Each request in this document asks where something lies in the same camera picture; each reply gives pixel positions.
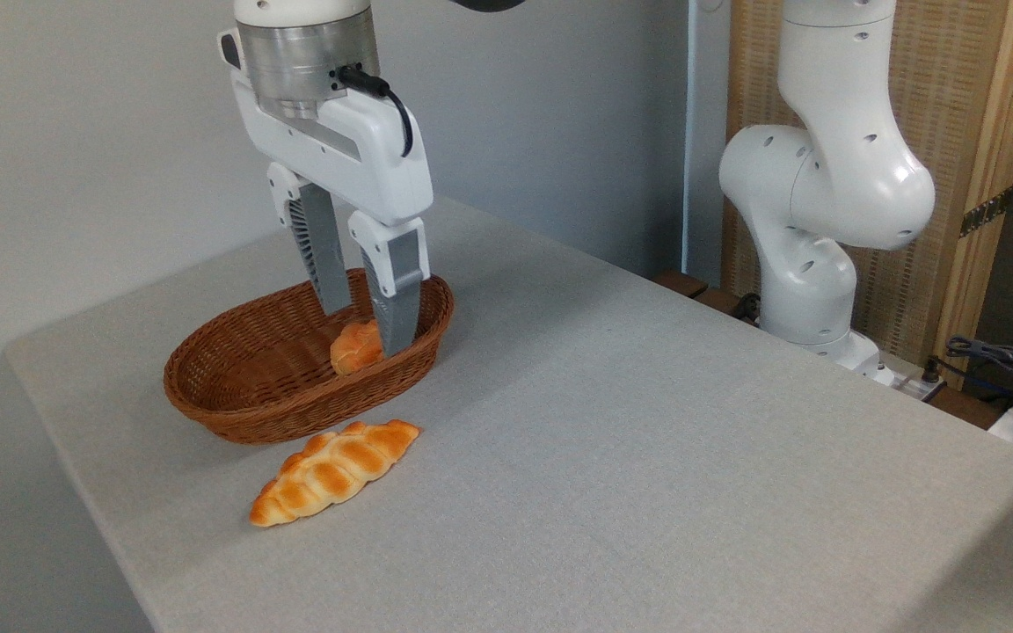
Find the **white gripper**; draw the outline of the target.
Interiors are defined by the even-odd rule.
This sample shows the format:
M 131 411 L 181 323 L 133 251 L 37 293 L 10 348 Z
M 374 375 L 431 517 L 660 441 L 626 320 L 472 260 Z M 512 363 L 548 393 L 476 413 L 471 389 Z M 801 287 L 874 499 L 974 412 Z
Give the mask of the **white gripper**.
M 409 115 L 414 142 L 405 156 L 399 109 L 361 90 L 342 90 L 318 105 L 315 118 L 272 115 L 251 88 L 243 53 L 232 53 L 240 33 L 232 28 L 218 39 L 245 131 L 272 161 L 266 177 L 279 221 L 292 232 L 323 312 L 353 303 L 330 192 L 359 209 L 348 228 L 361 248 L 383 357 L 398 355 L 417 336 L 419 289 L 430 276 L 425 222 L 414 219 L 434 203 L 417 118 Z

